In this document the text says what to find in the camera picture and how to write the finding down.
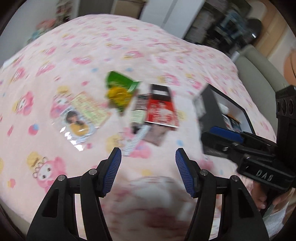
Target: yellow outfit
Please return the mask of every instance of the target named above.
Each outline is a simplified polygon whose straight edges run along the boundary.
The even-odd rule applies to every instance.
[[[85,123],[83,125],[72,123],[70,124],[70,128],[76,136],[84,136],[89,132],[89,126]]]

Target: red packet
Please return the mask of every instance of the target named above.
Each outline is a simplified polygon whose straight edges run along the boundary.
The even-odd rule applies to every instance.
[[[170,90],[166,86],[151,85],[145,122],[178,128],[179,122],[172,102]]]

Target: white strip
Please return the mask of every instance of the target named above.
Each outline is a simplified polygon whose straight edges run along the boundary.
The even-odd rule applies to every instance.
[[[127,147],[124,148],[123,155],[129,156],[130,153],[135,149],[135,147],[138,145],[138,143],[145,137],[147,132],[150,130],[151,126],[149,125],[143,125],[141,129],[138,130],[135,137],[132,139],[132,141],[129,143]]]

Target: bed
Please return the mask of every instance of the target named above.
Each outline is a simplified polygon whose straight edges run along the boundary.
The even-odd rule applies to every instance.
[[[196,200],[185,191],[175,151],[183,147],[217,176],[228,178],[236,169],[226,159],[202,153],[193,98],[209,83],[245,108],[257,135],[272,141],[276,136],[226,55],[129,17],[76,18],[27,45],[0,69],[0,199],[30,223],[58,175],[80,176],[133,138],[134,100],[123,115],[110,108],[110,118],[82,151],[52,125],[65,96],[85,91],[109,108],[105,78],[113,70],[141,81],[138,93],[148,93],[150,84],[169,86],[180,127],[167,132],[161,146],[141,141],[122,158],[112,191],[101,200],[111,236],[115,241],[182,240]],[[44,164],[47,169],[39,175]],[[252,182],[241,178],[251,190]],[[220,209],[217,196],[211,238],[218,233]],[[76,210],[85,238],[79,202]]]

